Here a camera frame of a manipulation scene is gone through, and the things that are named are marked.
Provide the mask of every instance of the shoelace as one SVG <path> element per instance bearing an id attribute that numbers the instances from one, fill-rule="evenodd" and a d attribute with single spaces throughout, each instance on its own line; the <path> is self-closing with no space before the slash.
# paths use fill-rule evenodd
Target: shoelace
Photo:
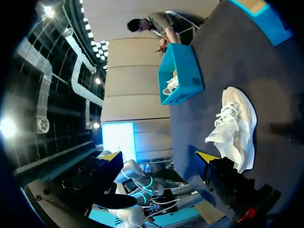
<path id="1" fill-rule="evenodd" d="M 239 130 L 238 122 L 236 120 L 238 115 L 239 115 L 239 110 L 237 104 L 234 102 L 230 102 L 220 110 L 219 114 L 215 115 L 216 117 L 218 117 L 218 119 L 215 120 L 214 126 L 217 127 L 222 124 L 227 124 L 229 121 L 232 120 L 236 124 L 238 131 Z"/>

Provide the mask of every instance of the ventilation duct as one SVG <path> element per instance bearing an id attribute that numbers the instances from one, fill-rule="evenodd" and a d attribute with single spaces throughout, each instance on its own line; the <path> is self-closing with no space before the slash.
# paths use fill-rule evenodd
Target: ventilation duct
<path id="1" fill-rule="evenodd" d="M 85 128 L 90 130 L 93 128 L 92 122 L 90 121 L 90 101 L 85 100 Z"/>
<path id="2" fill-rule="evenodd" d="M 47 133 L 49 131 L 49 121 L 47 119 L 48 112 L 48 94 L 52 82 L 53 69 L 50 62 L 40 54 L 28 41 L 24 38 L 17 49 L 17 53 L 29 62 L 32 66 L 43 73 L 40 86 L 38 105 L 37 105 L 37 133 Z"/>
<path id="3" fill-rule="evenodd" d="M 92 74 L 95 74 L 97 69 L 89 62 L 85 54 L 82 53 L 81 47 L 77 44 L 76 40 L 71 35 L 71 32 L 69 32 L 70 30 L 71 28 L 68 29 L 66 28 L 66 30 L 63 32 L 63 36 L 65 37 L 71 48 L 74 50 L 74 52 L 78 55 L 72 73 L 72 80 L 71 80 L 72 89 L 76 94 L 84 97 L 90 102 L 93 102 L 98 106 L 102 106 L 103 105 L 102 99 L 100 99 L 98 96 L 94 95 L 92 92 L 90 92 L 89 90 L 87 90 L 85 87 L 83 87 L 78 83 L 80 68 L 82 64 L 84 64 Z"/>

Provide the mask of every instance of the white sneaker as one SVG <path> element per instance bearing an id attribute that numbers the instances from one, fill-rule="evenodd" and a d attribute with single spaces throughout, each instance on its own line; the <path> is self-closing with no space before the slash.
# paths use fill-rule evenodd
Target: white sneaker
<path id="1" fill-rule="evenodd" d="M 248 98 L 233 87 L 223 91 L 222 106 L 221 113 L 216 115 L 215 129 L 205 142 L 214 142 L 221 157 L 232 160 L 234 168 L 242 173 L 253 168 L 256 112 Z"/>
<path id="2" fill-rule="evenodd" d="M 165 88 L 162 93 L 164 95 L 169 96 L 179 86 L 179 81 L 177 77 L 173 77 L 169 81 L 167 81 L 167 83 L 167 88 Z"/>

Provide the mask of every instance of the circular vent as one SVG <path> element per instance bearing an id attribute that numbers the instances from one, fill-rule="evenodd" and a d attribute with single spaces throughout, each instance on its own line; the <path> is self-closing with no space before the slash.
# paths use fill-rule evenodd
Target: circular vent
<path id="1" fill-rule="evenodd" d="M 93 75 L 93 74 L 96 74 L 96 72 L 97 72 L 97 67 L 94 66 L 94 67 L 91 69 L 91 74 L 92 74 L 92 75 Z"/>
<path id="2" fill-rule="evenodd" d="M 93 128 L 92 122 L 86 122 L 85 128 L 91 130 Z"/>
<path id="3" fill-rule="evenodd" d="M 70 37 L 70 36 L 73 35 L 73 33 L 74 33 L 73 29 L 72 29 L 72 28 L 68 28 L 68 29 L 66 29 L 66 30 L 62 33 L 62 35 L 63 35 L 64 37 Z"/>
<path id="4" fill-rule="evenodd" d="M 48 131 L 49 131 L 48 119 L 44 117 L 44 118 L 41 118 L 40 120 L 38 120 L 37 127 L 42 133 L 48 133 Z"/>

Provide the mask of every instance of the gray table surface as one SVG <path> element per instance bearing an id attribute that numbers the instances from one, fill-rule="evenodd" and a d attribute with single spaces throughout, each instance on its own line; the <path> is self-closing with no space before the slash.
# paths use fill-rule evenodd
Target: gray table surface
<path id="1" fill-rule="evenodd" d="M 204 91 L 170 106 L 174 168 L 226 215 L 233 212 L 209 194 L 198 176 L 196 150 L 219 156 L 204 143 L 220 112 L 222 91 L 241 89 L 252 102 L 258 123 L 255 163 L 244 175 L 256 188 L 269 184 L 281 191 L 272 212 L 278 212 L 297 190 L 304 168 L 304 57 L 293 38 L 277 47 L 241 9 L 222 1 L 200 27 L 192 43 Z"/>

